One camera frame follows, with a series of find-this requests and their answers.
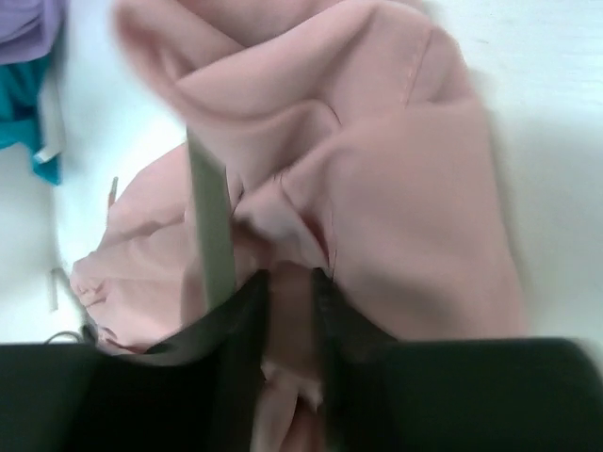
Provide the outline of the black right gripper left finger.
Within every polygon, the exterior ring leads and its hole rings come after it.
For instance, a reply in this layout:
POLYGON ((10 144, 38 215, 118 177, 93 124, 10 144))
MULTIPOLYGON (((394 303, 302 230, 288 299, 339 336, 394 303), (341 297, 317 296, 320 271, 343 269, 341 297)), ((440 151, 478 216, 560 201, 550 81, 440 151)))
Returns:
POLYGON ((138 355, 83 344, 1 349, 5 451, 247 451, 269 275, 138 355))

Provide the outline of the grey clothes hanger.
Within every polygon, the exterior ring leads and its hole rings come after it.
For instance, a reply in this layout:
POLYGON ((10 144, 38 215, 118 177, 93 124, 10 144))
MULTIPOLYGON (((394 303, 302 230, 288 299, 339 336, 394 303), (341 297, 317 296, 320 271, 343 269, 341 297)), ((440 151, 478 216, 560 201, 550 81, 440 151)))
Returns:
POLYGON ((212 311, 236 292, 230 196, 225 167, 191 130, 187 148, 205 302, 212 311))

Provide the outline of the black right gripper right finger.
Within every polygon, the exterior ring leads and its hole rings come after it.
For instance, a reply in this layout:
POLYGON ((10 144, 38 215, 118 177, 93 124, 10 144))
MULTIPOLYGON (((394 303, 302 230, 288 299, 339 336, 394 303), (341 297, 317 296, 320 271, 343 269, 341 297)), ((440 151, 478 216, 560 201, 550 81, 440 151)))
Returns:
POLYGON ((330 451, 598 451, 602 377, 562 338, 400 341, 312 273, 330 451))

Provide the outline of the pink trousers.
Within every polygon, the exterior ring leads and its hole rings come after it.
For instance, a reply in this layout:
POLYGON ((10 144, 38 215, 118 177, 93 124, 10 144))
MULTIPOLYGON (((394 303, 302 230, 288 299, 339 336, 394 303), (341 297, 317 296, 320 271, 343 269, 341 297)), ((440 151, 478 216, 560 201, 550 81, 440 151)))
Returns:
MULTIPOLYGON (((120 1, 114 26, 226 169, 237 280, 270 274, 252 451, 329 451, 314 268, 398 339, 524 334, 486 115, 419 2, 120 1)), ((73 266, 112 355, 209 310, 188 170, 185 146, 143 169, 73 266)))

